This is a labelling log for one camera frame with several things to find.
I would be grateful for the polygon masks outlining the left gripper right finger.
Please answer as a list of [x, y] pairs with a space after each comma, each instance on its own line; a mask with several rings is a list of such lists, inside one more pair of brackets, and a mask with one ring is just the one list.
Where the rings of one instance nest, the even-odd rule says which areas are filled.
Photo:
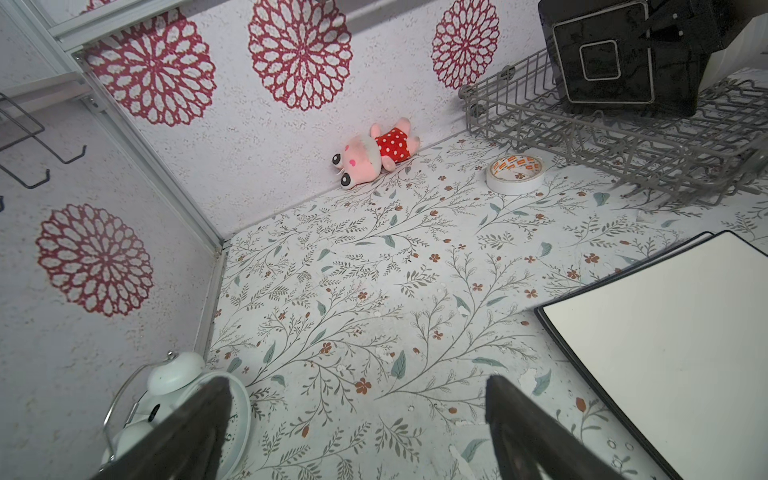
[[487, 379], [485, 419], [505, 480], [621, 477], [503, 376]]

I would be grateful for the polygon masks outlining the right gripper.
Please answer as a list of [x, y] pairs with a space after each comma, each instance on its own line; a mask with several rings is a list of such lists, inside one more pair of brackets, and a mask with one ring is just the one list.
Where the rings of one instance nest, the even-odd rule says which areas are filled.
[[701, 54], [725, 49], [753, 18], [767, 13], [763, 0], [667, 0], [648, 6], [653, 42]]

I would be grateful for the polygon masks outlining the black square plate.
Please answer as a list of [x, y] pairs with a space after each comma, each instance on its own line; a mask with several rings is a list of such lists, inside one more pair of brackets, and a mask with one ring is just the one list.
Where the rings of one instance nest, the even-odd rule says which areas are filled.
[[648, 2], [539, 2], [555, 84], [567, 112], [695, 113], [708, 54], [653, 42]]

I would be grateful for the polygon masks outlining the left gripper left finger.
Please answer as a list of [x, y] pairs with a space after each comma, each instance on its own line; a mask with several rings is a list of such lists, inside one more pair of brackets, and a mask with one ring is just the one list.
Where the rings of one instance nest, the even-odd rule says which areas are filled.
[[96, 479], [216, 479], [229, 424], [229, 381], [216, 377], [158, 424], [139, 421], [117, 436]]

